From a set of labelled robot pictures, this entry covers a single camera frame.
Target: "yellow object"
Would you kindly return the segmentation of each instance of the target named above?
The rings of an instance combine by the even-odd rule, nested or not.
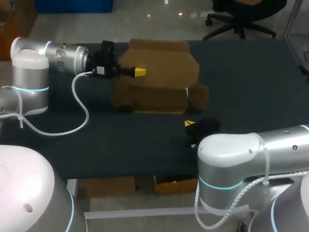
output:
[[[146,69],[135,68],[135,77],[145,76],[147,74]]]
[[[186,120],[186,121],[184,122],[184,126],[187,127],[187,126],[190,126],[190,125],[192,125],[192,124],[194,124],[194,123],[195,123],[195,122],[193,122],[193,121]]]

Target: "black foam mat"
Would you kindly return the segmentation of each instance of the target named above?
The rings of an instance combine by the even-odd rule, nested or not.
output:
[[[309,87],[281,40],[190,41],[200,64],[199,82],[210,87],[210,110],[195,115],[134,114],[112,108],[111,83],[81,78],[77,94],[90,112],[82,130],[63,137],[38,135],[6,120],[0,144],[32,148],[62,178],[197,173],[196,150],[187,146],[184,120],[213,116],[224,132],[249,133],[309,122]],[[90,50],[99,44],[84,44]],[[117,55],[128,49],[116,43]],[[73,77],[50,76],[50,106],[27,117],[45,132],[79,126],[84,112],[71,93]]]

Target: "brown cardboard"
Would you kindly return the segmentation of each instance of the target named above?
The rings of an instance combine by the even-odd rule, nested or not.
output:
[[[197,84],[199,65],[186,41],[132,39],[129,50],[119,58],[121,67],[147,70],[145,77],[122,76],[112,85],[115,108],[138,113],[182,114],[187,108],[205,111],[209,88]]]
[[[171,195],[195,192],[197,182],[198,179],[189,179],[159,184],[154,176],[154,193],[155,195]]]
[[[261,3],[263,0],[236,0],[237,2],[243,3],[245,5],[254,6]]]
[[[134,177],[87,179],[85,181],[85,195],[87,198],[129,195],[134,193]]]
[[[10,59],[12,41],[19,36],[27,37],[37,18],[34,0],[0,0],[0,61]]]

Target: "floor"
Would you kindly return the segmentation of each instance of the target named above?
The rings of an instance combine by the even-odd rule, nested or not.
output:
[[[258,22],[283,35],[294,0],[268,19]],[[100,43],[102,40],[127,42],[130,38],[164,40],[200,40],[207,33],[224,25],[214,21],[212,27],[205,26],[208,13],[212,12],[211,0],[114,0],[111,14],[41,14],[30,37],[66,43]],[[309,33],[309,0],[305,0],[292,33]],[[246,31],[247,38],[263,38],[266,35]],[[216,39],[238,39],[232,31]],[[0,62],[0,86],[12,84],[11,63]],[[125,210],[141,208],[167,208],[193,206],[194,195],[172,195],[156,197],[149,192],[138,192],[133,196],[92,198],[81,201],[85,210]],[[203,219],[216,222],[217,218],[205,215]],[[139,217],[125,219],[97,219],[88,222],[89,232],[118,231],[203,231],[193,215]],[[236,231],[237,220],[230,220],[217,231]]]

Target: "black chair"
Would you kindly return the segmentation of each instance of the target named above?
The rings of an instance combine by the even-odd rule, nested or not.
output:
[[[226,22],[226,25],[209,33],[203,40],[208,40],[231,29],[234,29],[234,33],[238,34],[241,39],[246,39],[244,28],[260,31],[275,38],[276,32],[253,22],[274,15],[283,9],[286,3],[287,0],[262,0],[260,3],[251,6],[235,0],[213,0],[214,11],[228,12],[232,16],[208,14],[206,26],[212,25],[212,18]]]

